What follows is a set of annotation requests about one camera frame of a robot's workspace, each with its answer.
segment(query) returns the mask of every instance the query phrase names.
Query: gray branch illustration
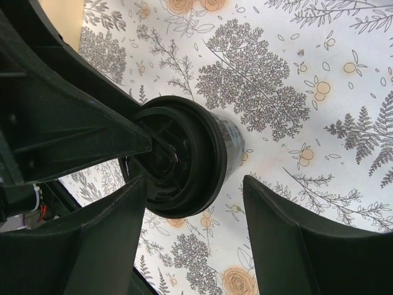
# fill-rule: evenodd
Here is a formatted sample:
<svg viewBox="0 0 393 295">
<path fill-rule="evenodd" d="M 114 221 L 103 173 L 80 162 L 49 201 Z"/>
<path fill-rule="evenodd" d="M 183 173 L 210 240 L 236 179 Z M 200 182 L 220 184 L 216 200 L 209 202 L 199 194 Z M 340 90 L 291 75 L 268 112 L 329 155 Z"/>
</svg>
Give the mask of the gray branch illustration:
<svg viewBox="0 0 393 295">
<path fill-rule="evenodd" d="M 295 12 L 291 22 L 300 23 L 300 27 L 316 23 L 318 26 L 337 20 L 342 15 L 354 17 L 356 22 L 350 28 L 371 32 L 383 28 L 387 32 L 392 25 L 392 4 L 371 4 L 366 0 L 268 0 L 269 8 L 281 8 L 288 13 Z"/>
<path fill-rule="evenodd" d="M 161 69 L 168 67 L 181 76 L 180 79 L 175 77 L 170 79 L 168 85 L 179 87 L 184 94 L 190 95 L 192 100 L 194 100 L 190 87 L 190 80 L 193 79 L 193 65 L 189 57 L 184 56 L 183 58 L 178 58 L 176 54 L 179 48 L 175 41 L 172 39 L 170 45 L 166 48 L 162 44 L 162 38 L 154 28 L 152 28 L 149 33 L 149 28 L 146 25 L 139 25 L 136 32 L 139 39 L 150 42 L 153 45 L 153 47 L 150 48 L 150 53 L 153 55 L 161 54 L 162 56 L 167 56 L 167 58 L 162 58 L 160 61 Z"/>
<path fill-rule="evenodd" d="M 81 183 L 80 194 L 85 200 L 95 202 L 104 197 L 93 182 L 87 182 L 86 176 L 82 171 L 71 174 L 71 178 L 76 183 Z"/>
<path fill-rule="evenodd" d="M 205 42 L 219 61 L 200 68 L 197 93 L 207 99 L 209 109 L 234 104 L 249 132 L 263 132 L 269 125 L 275 141 L 293 138 L 303 128 L 301 122 L 309 119 L 306 95 L 283 87 L 288 64 L 268 52 L 268 42 L 260 40 L 262 33 L 263 29 L 240 25 L 237 19 L 221 25 Z"/>
<path fill-rule="evenodd" d="M 329 186 L 329 182 L 334 178 L 332 175 L 318 178 L 307 178 L 305 175 L 292 175 L 285 168 L 288 175 L 301 185 L 302 190 L 298 193 L 300 201 L 305 198 L 308 199 L 306 208 L 321 214 L 325 209 L 331 208 L 337 211 L 337 221 L 346 224 L 347 226 L 354 226 L 353 215 L 361 216 L 363 219 L 372 220 L 372 226 L 378 227 L 378 230 L 390 232 L 393 230 L 393 216 L 383 217 L 383 211 L 391 211 L 389 204 L 379 202 L 371 203 L 368 207 L 359 205 L 356 209 L 350 208 L 352 202 L 361 203 L 362 195 L 357 189 L 352 189 L 345 196 L 340 194 L 332 194 L 330 192 L 322 192 L 319 190 L 321 186 Z"/>
<path fill-rule="evenodd" d="M 107 30 L 114 27 L 117 31 L 120 31 L 120 29 L 125 31 L 126 23 L 122 20 L 122 14 L 116 10 L 112 11 L 110 15 L 106 14 L 105 11 L 109 9 L 106 4 L 107 2 L 103 0 L 85 0 L 84 22 L 93 26 L 101 22 Z"/>
<path fill-rule="evenodd" d="M 168 254 L 163 254 L 164 248 L 161 245 L 146 239 L 144 237 L 146 233 L 147 233 L 146 229 L 141 229 L 141 235 L 139 236 L 138 247 L 142 247 L 143 244 L 149 255 L 153 256 L 154 254 L 158 254 L 158 258 L 162 261 L 164 266 L 172 267 L 173 266 L 172 257 L 169 256 Z"/>
<path fill-rule="evenodd" d="M 264 186 L 267 188 L 274 190 L 277 194 L 279 194 L 281 197 L 286 198 L 287 200 L 290 200 L 291 202 L 297 203 L 298 199 L 297 197 L 293 197 L 292 193 L 290 192 L 288 186 L 284 186 L 283 184 L 279 183 L 278 181 L 276 182 L 276 185 L 272 188 L 271 183 L 268 183 L 265 180 L 261 180 L 260 176 L 258 176 L 255 172 L 250 171 L 249 173 L 250 176 L 254 177 L 257 181 L 262 183 Z M 243 195 L 243 184 L 240 184 L 239 190 L 241 191 L 241 194 Z"/>
<path fill-rule="evenodd" d="M 95 166 L 95 170 L 103 176 L 101 187 L 104 194 L 109 195 L 124 185 L 124 180 L 120 169 L 116 169 L 117 163 L 114 160 L 104 162 Z"/>
<path fill-rule="evenodd" d="M 381 150 L 368 171 L 368 175 L 372 176 L 382 165 L 393 161 L 393 91 L 382 103 L 375 123 L 371 121 L 367 108 L 363 106 L 357 122 L 348 113 L 345 115 L 344 122 L 337 120 L 336 124 L 331 124 L 325 129 L 337 138 L 344 139 L 347 150 L 356 149 L 358 165 L 364 158 L 373 154 L 375 147 L 380 146 Z M 381 188 L 392 182 L 393 171 L 389 170 L 381 182 Z"/>
</svg>

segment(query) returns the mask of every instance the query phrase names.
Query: fern illustration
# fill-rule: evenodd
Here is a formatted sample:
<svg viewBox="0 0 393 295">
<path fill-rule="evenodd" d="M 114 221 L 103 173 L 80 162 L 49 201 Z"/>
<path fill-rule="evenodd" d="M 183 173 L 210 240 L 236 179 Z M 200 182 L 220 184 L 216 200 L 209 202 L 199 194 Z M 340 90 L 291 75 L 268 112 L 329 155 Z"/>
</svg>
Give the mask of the fern illustration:
<svg viewBox="0 0 393 295">
<path fill-rule="evenodd" d="M 158 274 L 160 276 L 160 286 L 158 287 L 160 295 L 165 295 L 170 293 L 170 291 L 168 291 L 166 281 L 164 280 L 164 276 L 162 275 L 160 268 L 158 268 Z"/>
<path fill-rule="evenodd" d="M 156 29 L 152 28 L 149 32 L 149 28 L 146 25 L 139 25 L 136 32 L 138 34 L 138 39 L 145 40 L 153 45 L 153 47 L 150 48 L 150 53 L 153 55 L 161 54 L 162 56 L 167 56 L 165 59 L 162 58 L 160 61 L 161 69 L 168 67 L 181 76 L 181 78 L 174 77 L 170 79 L 168 81 L 168 85 L 179 87 L 182 89 L 184 94 L 190 95 L 192 100 L 194 100 L 190 87 L 190 80 L 193 79 L 193 65 L 191 64 L 188 56 L 184 56 L 183 58 L 178 58 L 176 56 L 179 48 L 174 42 L 174 39 L 170 41 L 170 45 L 166 48 L 162 44 L 162 38 Z"/>
<path fill-rule="evenodd" d="M 378 29 L 387 32 L 393 19 L 392 3 L 372 4 L 367 0 L 268 0 L 265 5 L 294 12 L 291 22 L 300 23 L 300 28 L 332 23 L 346 15 L 355 18 L 350 28 L 359 29 L 358 34 Z"/>
<path fill-rule="evenodd" d="M 293 138 L 303 128 L 301 122 L 309 119 L 306 95 L 283 87 L 288 64 L 268 51 L 262 33 L 237 19 L 221 25 L 205 43 L 219 61 L 199 69 L 197 93 L 206 98 L 209 109 L 234 104 L 249 132 L 263 132 L 269 125 L 275 141 Z"/>
<path fill-rule="evenodd" d="M 139 101 L 144 104 L 147 101 L 146 94 L 145 94 L 145 86 L 142 84 L 141 88 L 139 89 Z"/>
<path fill-rule="evenodd" d="M 132 88 L 129 89 L 129 91 L 128 91 L 128 96 L 129 96 L 131 99 L 134 99 Z"/>
<path fill-rule="evenodd" d="M 153 279 L 153 277 L 150 275 L 149 268 L 146 265 L 144 255 L 141 255 L 141 260 L 139 262 L 139 269 L 140 269 L 141 273 L 143 274 L 144 278 L 146 279 L 146 281 L 150 285 L 155 286 L 154 283 L 151 281 L 151 279 Z"/>
<path fill-rule="evenodd" d="M 336 124 L 331 124 L 325 129 L 337 138 L 344 139 L 347 150 L 356 149 L 355 159 L 358 165 L 364 158 L 373 154 L 375 147 L 380 146 L 381 150 L 368 171 L 368 175 L 372 176 L 382 165 L 393 162 L 393 91 L 382 103 L 374 123 L 368 116 L 367 108 L 363 106 L 357 122 L 348 113 L 344 117 L 344 122 L 337 120 Z M 392 182 L 393 171 L 389 170 L 381 182 L 381 188 Z"/>
<path fill-rule="evenodd" d="M 371 203 L 364 207 L 359 205 L 356 209 L 351 206 L 352 203 L 361 203 L 362 195 L 357 189 L 351 189 L 348 194 L 340 195 L 331 192 L 322 192 L 322 186 L 329 186 L 329 182 L 334 178 L 329 175 L 327 178 L 323 175 L 317 178 L 306 177 L 305 175 L 290 174 L 285 168 L 286 173 L 301 185 L 302 190 L 298 193 L 300 201 L 306 199 L 305 207 L 317 214 L 325 212 L 326 209 L 334 209 L 337 212 L 337 221 L 347 226 L 355 226 L 353 220 L 355 215 L 362 217 L 364 220 L 371 220 L 372 226 L 378 227 L 379 231 L 390 232 L 393 230 L 393 216 L 383 216 L 384 211 L 391 211 L 389 204 L 379 202 Z"/>
</svg>

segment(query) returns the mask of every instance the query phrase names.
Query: orange flower illustration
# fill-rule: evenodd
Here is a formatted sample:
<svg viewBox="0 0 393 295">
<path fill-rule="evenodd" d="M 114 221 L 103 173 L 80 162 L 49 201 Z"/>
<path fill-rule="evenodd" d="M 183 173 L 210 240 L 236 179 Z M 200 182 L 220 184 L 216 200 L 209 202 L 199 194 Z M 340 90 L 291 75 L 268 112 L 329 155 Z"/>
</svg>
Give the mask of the orange flower illustration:
<svg viewBox="0 0 393 295">
<path fill-rule="evenodd" d="M 228 295 L 257 295 L 259 293 L 254 278 L 243 269 L 226 270 L 222 285 Z"/>
<path fill-rule="evenodd" d="M 185 223 L 185 221 L 184 221 L 184 218 L 168 219 L 168 223 L 174 227 L 180 227 Z"/>
<path fill-rule="evenodd" d="M 168 0 L 168 8 L 175 14 L 186 14 L 191 10 L 195 0 Z"/>
<path fill-rule="evenodd" d="M 224 6 L 225 0 L 200 0 L 201 5 L 209 11 L 219 10 Z"/>
</svg>

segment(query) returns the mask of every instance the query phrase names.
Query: patterned paper background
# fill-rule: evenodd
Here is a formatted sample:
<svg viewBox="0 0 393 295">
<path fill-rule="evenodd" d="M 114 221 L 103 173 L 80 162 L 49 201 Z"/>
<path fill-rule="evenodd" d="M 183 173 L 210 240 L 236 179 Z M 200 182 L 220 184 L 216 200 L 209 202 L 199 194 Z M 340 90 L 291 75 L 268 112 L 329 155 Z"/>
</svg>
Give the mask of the patterned paper background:
<svg viewBox="0 0 393 295">
<path fill-rule="evenodd" d="M 259 293 L 241 182 L 349 226 L 393 229 L 390 0 L 86 0 L 80 54 L 135 100 L 224 114 L 242 165 L 198 216 L 148 211 L 135 266 L 160 294 Z M 61 180 L 82 205 L 123 185 L 115 160 Z"/>
</svg>

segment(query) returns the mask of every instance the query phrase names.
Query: red wire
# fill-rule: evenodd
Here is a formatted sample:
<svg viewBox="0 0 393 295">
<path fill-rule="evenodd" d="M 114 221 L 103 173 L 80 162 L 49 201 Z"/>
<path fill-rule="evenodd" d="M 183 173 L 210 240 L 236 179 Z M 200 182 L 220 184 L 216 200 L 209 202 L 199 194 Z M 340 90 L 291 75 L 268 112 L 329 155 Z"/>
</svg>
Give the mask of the red wire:
<svg viewBox="0 0 393 295">
<path fill-rule="evenodd" d="M 45 207 L 40 206 L 40 208 L 41 208 L 41 218 L 39 220 L 39 223 L 44 220 L 44 217 L 47 213 L 48 206 L 45 206 Z"/>
<path fill-rule="evenodd" d="M 40 221 L 41 221 L 41 216 L 42 216 L 42 211 L 43 211 L 42 205 L 39 205 L 39 211 L 40 211 L 40 213 L 39 213 L 39 216 L 38 216 L 37 223 L 40 223 Z"/>
</svg>

